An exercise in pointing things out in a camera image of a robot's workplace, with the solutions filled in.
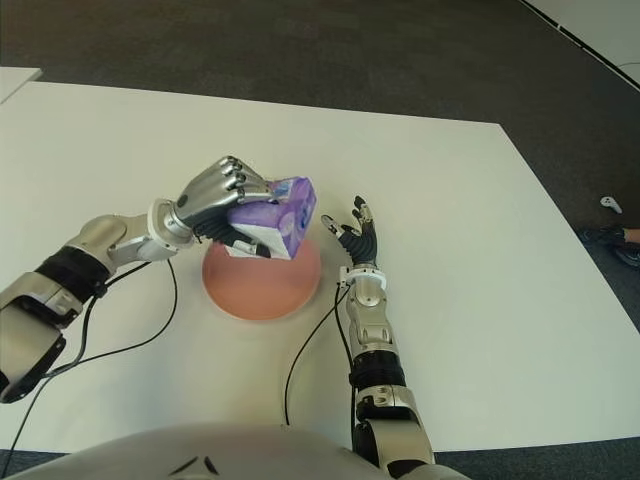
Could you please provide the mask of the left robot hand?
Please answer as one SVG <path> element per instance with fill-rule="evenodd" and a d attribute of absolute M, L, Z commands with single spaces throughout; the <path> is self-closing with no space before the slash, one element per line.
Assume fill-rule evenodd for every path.
<path fill-rule="evenodd" d="M 270 249 L 236 230 L 229 223 L 228 213 L 245 204 L 273 201 L 268 182 L 243 161 L 228 155 L 187 184 L 174 204 L 174 212 L 196 237 L 252 256 L 270 258 Z"/>

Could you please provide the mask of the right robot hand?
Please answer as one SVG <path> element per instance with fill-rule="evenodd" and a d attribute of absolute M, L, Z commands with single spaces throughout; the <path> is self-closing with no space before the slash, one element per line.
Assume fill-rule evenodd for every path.
<path fill-rule="evenodd" d="M 353 265 L 376 266 L 378 241 L 374 218 L 368 203 L 359 195 L 354 198 L 352 215 L 357 220 L 358 228 L 347 224 L 339 225 L 326 214 L 321 216 L 321 222 L 347 252 Z"/>

